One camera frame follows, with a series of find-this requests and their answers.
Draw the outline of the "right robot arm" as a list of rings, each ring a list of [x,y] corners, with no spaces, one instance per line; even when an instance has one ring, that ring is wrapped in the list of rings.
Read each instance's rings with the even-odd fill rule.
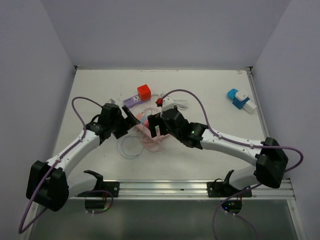
[[[240,170],[230,170],[223,182],[213,185],[220,197],[235,196],[256,184],[272,189],[281,186],[289,159],[275,139],[258,141],[212,133],[206,124],[189,122],[177,108],[162,111],[160,119],[160,131],[186,147],[217,151],[249,164]]]

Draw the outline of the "purple power strip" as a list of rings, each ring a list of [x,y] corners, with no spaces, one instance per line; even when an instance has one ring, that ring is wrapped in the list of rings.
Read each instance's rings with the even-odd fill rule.
[[[128,107],[129,109],[137,106],[137,105],[141,105],[143,103],[146,103],[150,100],[151,98],[147,99],[147,100],[141,100],[141,98],[138,95],[129,97],[125,100],[122,101],[123,105],[125,105],[126,107]]]

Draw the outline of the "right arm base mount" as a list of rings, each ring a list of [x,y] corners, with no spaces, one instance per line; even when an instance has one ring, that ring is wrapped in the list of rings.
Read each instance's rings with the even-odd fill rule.
[[[217,178],[214,181],[209,181],[206,183],[206,189],[207,194],[209,198],[227,198],[233,194],[241,192],[241,190],[238,190],[231,186],[229,184],[229,180],[231,175],[234,173],[234,170],[230,170],[224,180],[221,178]],[[249,190],[241,195],[238,195],[236,200],[227,200],[225,203],[221,205],[222,209],[224,211],[227,211],[231,214],[238,214],[243,206],[242,198],[251,198],[252,191]]]

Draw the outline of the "blue charger plug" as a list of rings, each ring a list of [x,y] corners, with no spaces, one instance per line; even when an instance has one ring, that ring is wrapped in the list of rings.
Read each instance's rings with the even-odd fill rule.
[[[148,117],[147,116],[143,116],[140,120],[140,122],[143,124],[143,125],[147,125],[148,124]]]

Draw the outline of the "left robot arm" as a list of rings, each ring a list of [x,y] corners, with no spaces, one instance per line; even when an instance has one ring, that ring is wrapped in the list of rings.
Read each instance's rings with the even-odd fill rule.
[[[93,150],[110,136],[119,139],[136,126],[145,126],[145,118],[133,115],[127,106],[106,103],[101,112],[86,123],[79,136],[62,152],[42,162],[36,161],[30,169],[26,197],[51,210],[60,210],[71,197],[86,194],[106,196],[103,176],[85,170],[79,183],[72,183],[68,176]]]

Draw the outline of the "red cube socket adapter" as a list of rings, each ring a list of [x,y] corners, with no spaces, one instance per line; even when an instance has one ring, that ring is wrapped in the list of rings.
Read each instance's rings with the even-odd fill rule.
[[[137,88],[137,93],[142,102],[148,101],[152,97],[152,92],[147,84],[139,86]]]

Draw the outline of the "pink power strip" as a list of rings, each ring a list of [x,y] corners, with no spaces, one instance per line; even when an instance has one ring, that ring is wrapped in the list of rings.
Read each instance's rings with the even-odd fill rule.
[[[141,121],[141,118],[142,118],[143,116],[145,116],[145,115],[143,115],[142,113],[138,113],[138,114],[136,115],[136,118]],[[141,123],[141,124],[138,124],[138,125],[135,126],[135,128],[136,128],[138,131],[140,131],[141,133],[143,133],[143,135],[145,135],[145,136],[147,136],[148,138],[151,139],[152,136],[151,136],[151,133],[150,133],[150,130],[149,130],[148,127],[149,127],[148,120],[147,120],[147,124],[146,124],[146,125],[143,125],[143,124]]]

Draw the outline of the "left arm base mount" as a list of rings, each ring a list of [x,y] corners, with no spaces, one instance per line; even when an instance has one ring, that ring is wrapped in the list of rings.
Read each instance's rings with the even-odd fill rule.
[[[93,177],[94,186],[90,190],[80,192],[77,197],[84,197],[84,208],[88,214],[97,215],[108,211],[119,196],[119,181],[104,181],[102,174],[92,170],[84,173]]]

